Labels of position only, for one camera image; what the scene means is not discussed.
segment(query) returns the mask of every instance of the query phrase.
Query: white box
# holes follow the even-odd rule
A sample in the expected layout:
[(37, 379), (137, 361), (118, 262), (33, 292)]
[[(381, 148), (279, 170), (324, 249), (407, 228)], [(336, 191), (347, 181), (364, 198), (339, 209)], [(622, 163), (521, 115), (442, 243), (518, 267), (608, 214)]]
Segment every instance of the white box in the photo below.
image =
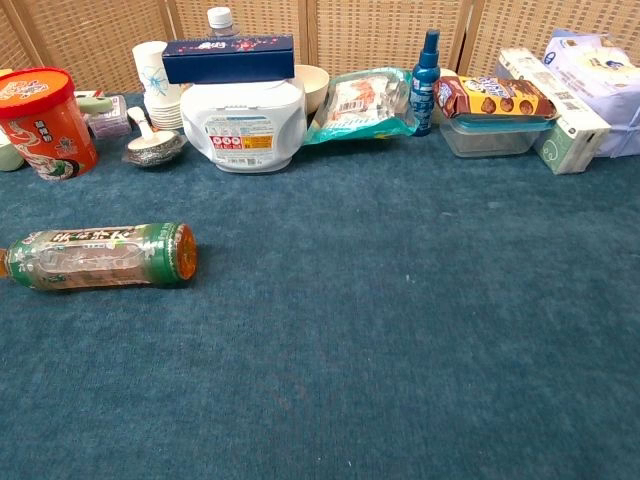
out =
[(611, 126), (564, 85), (526, 48), (500, 51), (498, 76), (532, 82), (553, 102), (559, 117), (534, 144), (555, 174), (583, 172)]

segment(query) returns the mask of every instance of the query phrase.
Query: cookie package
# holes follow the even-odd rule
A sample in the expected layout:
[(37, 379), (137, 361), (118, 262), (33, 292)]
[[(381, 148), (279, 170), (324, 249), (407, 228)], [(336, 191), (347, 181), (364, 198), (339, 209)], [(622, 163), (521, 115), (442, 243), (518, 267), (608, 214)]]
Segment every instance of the cookie package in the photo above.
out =
[(493, 77), (441, 77), (436, 101), (449, 117), (462, 114), (525, 115), (553, 118), (553, 103), (527, 80)]

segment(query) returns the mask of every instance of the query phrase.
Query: paper towel package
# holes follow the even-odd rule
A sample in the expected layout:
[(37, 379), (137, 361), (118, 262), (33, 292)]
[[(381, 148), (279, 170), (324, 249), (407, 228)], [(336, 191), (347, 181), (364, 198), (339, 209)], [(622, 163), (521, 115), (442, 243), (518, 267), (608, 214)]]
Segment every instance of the paper towel package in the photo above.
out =
[(600, 35), (551, 39), (545, 65), (611, 125), (596, 156), (640, 154), (640, 68)]
[(506, 78), (529, 80), (553, 102), (559, 117), (553, 128), (542, 132), (534, 148), (555, 174), (583, 172), (610, 125), (526, 48), (501, 50), (496, 72)]

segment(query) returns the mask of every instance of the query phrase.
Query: beige bowl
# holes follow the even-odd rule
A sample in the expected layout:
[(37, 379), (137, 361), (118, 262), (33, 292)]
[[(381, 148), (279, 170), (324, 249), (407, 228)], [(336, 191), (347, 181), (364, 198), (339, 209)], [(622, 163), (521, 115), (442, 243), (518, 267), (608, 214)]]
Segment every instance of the beige bowl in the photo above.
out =
[(329, 87), (329, 74), (320, 67), (296, 65), (296, 78), (304, 84), (307, 115), (310, 115), (324, 102)]

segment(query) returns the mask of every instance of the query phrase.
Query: instant noodle cup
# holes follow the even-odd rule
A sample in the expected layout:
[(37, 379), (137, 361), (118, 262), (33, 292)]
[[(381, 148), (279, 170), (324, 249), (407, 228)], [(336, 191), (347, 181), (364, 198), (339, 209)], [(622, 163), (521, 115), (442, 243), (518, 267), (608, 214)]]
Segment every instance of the instant noodle cup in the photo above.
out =
[(98, 161), (73, 91), (71, 76), (57, 68), (0, 78), (0, 128), (45, 180), (82, 175)]

